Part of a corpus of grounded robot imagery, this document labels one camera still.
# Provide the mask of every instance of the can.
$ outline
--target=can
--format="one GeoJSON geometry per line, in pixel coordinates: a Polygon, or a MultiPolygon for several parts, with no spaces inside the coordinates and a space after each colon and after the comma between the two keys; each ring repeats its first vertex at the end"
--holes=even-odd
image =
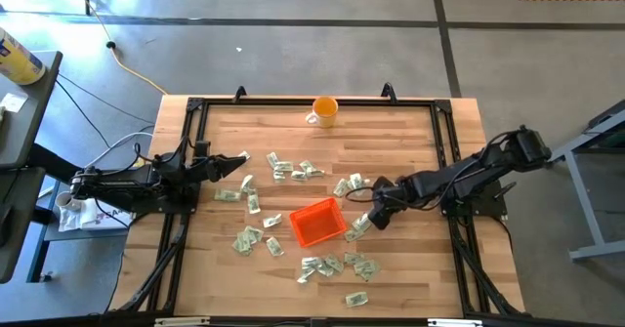
{"type": "Polygon", "coordinates": [[[0,28],[0,72],[19,85],[28,85],[41,79],[46,67],[11,34],[0,28]]]}

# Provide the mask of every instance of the orange plastic basket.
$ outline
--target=orange plastic basket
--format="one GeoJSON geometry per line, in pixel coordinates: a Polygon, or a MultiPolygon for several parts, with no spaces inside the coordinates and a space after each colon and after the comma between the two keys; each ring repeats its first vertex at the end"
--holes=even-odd
{"type": "Polygon", "coordinates": [[[294,211],[289,218],[297,240],[303,248],[341,234],[348,229],[339,204],[334,198],[328,198],[294,211]]]}

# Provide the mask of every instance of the gray floor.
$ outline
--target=gray floor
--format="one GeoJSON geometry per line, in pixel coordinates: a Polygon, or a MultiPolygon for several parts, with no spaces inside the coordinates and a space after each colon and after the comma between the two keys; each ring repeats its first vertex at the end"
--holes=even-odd
{"type": "MultiPolygon", "coordinates": [[[[144,17],[241,19],[434,20],[432,0],[95,0],[103,13],[144,17]]],[[[1,0],[10,11],[80,14],[81,0],[1,0]]],[[[444,0],[449,20],[623,22],[622,3],[444,0]]],[[[0,25],[31,50],[61,50],[62,73],[110,102],[153,120],[160,96],[116,66],[102,28],[54,17],[10,15],[0,25]]],[[[449,97],[437,29],[110,25],[124,61],[173,94],[376,95],[386,81],[401,96],[449,97]]],[[[550,146],[578,134],[588,119],[623,98],[622,31],[451,30],[460,88],[479,100],[486,134],[521,123],[550,146]]],[[[110,141],[138,122],[70,85],[110,141]]],[[[104,149],[75,107],[55,91],[38,141],[83,165],[104,149]]],[[[122,147],[103,165],[124,165],[122,147]]],[[[564,166],[511,175],[509,227],[526,308],[550,318],[625,324],[625,257],[573,264],[567,251],[591,244],[564,166]]],[[[622,216],[608,222],[622,222],[622,216]]],[[[45,270],[57,280],[25,285],[24,267],[2,297],[0,320],[103,311],[116,279],[123,238],[53,244],[45,270]]]]}

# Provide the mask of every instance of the wooden tabletop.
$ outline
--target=wooden tabletop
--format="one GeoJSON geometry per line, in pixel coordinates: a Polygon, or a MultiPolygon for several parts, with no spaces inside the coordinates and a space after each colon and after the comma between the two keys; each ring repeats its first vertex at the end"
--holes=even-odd
{"type": "MultiPolygon", "coordinates": [[[[150,155],[172,151],[178,145],[187,99],[163,98],[150,155]]],[[[473,99],[451,101],[461,153],[466,157],[485,143],[478,105],[473,99]]],[[[188,231],[176,314],[461,316],[449,230],[438,211],[404,211],[393,216],[386,230],[371,227],[356,242],[348,243],[339,236],[307,249],[300,248],[288,220],[290,212],[332,196],[335,184],[352,173],[375,181],[379,176],[394,180],[437,169],[429,111],[422,107],[342,106],[331,129],[308,125],[304,117],[309,111],[305,106],[210,107],[205,138],[212,143],[211,153],[235,156],[246,150],[251,159],[226,179],[202,184],[188,231]],[[310,160],[326,176],[276,184],[266,159],[272,151],[280,160],[295,164],[310,160]],[[249,215],[244,200],[213,200],[215,189],[239,189],[248,174],[254,175],[260,214],[249,215]],[[236,234],[246,225],[263,228],[262,219],[277,214],[282,214],[282,224],[267,228],[264,240],[276,237],[285,251],[283,256],[272,257],[264,243],[254,245],[249,257],[232,250],[236,234]],[[296,282],[303,257],[330,253],[342,257],[346,251],[376,260],[381,272],[364,282],[346,266],[339,275],[315,273],[307,284],[296,282]],[[358,291],[368,293],[369,303],[346,307],[345,296],[358,291]]],[[[195,118],[191,136],[195,136],[197,124],[195,118]]],[[[337,201],[348,223],[370,208],[370,204],[337,201]]],[[[111,308],[128,301],[151,271],[162,222],[163,216],[154,214],[132,226],[111,308]]],[[[485,271],[510,303],[523,309],[506,232],[492,219],[477,218],[476,228],[485,271]]],[[[475,281],[471,274],[468,277],[476,306],[475,281]]],[[[167,284],[162,286],[164,292],[167,284]]]]}

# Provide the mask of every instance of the mug handle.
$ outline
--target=mug handle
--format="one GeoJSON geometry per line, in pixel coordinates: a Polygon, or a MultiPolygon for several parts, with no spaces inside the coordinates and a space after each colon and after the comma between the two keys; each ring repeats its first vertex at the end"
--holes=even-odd
{"type": "Polygon", "coordinates": [[[309,124],[316,124],[319,120],[314,112],[309,113],[305,119],[309,124]]]}

